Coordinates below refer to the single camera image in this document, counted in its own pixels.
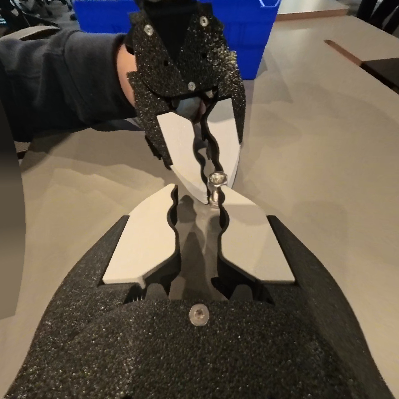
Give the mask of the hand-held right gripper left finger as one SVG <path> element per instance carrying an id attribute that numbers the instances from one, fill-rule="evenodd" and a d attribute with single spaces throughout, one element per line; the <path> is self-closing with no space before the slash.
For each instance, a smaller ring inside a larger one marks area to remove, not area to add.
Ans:
<path id="1" fill-rule="evenodd" d="M 171 183 L 129 213 L 104 284 L 136 283 L 145 289 L 158 283 L 170 289 L 181 270 L 177 204 L 178 187 Z"/>

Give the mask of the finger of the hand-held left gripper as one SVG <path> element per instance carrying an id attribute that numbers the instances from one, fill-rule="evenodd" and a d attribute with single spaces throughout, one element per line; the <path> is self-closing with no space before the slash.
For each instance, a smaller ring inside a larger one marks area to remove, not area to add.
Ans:
<path id="1" fill-rule="evenodd" d="M 171 157 L 171 170 L 193 197 L 208 204 L 207 187 L 194 152 L 193 123 L 175 112 L 158 115 L 157 121 Z"/>
<path id="2" fill-rule="evenodd" d="M 210 159 L 215 170 L 227 175 L 227 186 L 232 188 L 241 151 L 232 98 L 210 105 L 202 116 L 202 132 L 208 141 Z"/>

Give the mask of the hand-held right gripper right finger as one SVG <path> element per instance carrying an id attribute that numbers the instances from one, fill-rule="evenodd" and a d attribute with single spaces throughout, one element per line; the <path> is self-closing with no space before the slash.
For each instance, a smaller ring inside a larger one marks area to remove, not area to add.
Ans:
<path id="1" fill-rule="evenodd" d="M 220 187 L 225 218 L 218 251 L 227 266 L 253 281 L 292 284 L 293 272 L 264 210 L 227 186 Z"/>

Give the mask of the silver hex bolt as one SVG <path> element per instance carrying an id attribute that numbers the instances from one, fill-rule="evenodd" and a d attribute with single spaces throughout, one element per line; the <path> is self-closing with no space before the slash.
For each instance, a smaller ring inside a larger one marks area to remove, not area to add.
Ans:
<path id="1" fill-rule="evenodd" d="M 207 178 L 207 187 L 211 195 L 216 193 L 218 189 L 224 185 L 227 185 L 228 176 L 222 171 L 215 171 L 211 173 Z"/>

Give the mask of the person's left forearm dark sleeve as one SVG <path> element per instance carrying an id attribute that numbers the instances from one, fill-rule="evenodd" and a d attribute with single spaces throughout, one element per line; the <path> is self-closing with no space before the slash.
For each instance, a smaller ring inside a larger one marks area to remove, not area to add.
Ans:
<path id="1" fill-rule="evenodd" d="M 136 117 L 117 74 L 125 37 L 65 29 L 45 39 L 1 40 L 1 103 L 13 140 Z"/>

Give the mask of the person's left hand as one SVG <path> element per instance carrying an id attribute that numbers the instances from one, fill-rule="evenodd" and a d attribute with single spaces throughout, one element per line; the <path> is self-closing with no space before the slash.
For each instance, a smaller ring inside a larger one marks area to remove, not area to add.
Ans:
<path id="1" fill-rule="evenodd" d="M 116 55 L 117 74 L 121 89 L 127 101 L 135 107 L 135 94 L 129 82 L 128 73 L 137 71 L 136 57 L 129 53 L 126 45 L 120 45 Z"/>

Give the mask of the blue plastic bin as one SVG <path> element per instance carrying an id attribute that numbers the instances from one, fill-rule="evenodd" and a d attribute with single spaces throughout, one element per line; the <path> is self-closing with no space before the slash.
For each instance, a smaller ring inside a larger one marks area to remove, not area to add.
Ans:
<path id="1" fill-rule="evenodd" d="M 230 50 L 245 81 L 256 78 L 262 55 L 276 20 L 281 1 L 202 0 L 211 3 L 213 14 L 224 25 Z M 81 30 L 88 33 L 127 33 L 129 14 L 138 12 L 132 0 L 76 0 L 73 9 Z"/>

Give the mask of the grey office chair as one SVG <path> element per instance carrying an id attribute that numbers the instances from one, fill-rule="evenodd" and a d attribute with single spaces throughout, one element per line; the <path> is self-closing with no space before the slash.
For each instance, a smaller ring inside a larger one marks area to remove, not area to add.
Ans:
<path id="1" fill-rule="evenodd" d="M 48 38 L 65 27 L 78 27 L 72 1 L 0 2 L 1 40 Z"/>

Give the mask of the adjacent beige table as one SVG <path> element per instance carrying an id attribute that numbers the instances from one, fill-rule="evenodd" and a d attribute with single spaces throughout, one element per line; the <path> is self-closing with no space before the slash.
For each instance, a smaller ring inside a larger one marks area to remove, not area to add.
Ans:
<path id="1" fill-rule="evenodd" d="M 348 10 L 335 0 L 282 0 L 276 22 L 345 16 Z"/>

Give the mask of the dark office chair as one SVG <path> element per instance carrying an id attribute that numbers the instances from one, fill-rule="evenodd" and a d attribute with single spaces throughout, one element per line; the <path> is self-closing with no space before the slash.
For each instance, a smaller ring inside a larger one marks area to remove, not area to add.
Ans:
<path id="1" fill-rule="evenodd" d="M 356 17 L 386 33 L 393 34 L 399 25 L 399 1 L 383 0 L 374 10 L 377 0 L 362 0 Z"/>

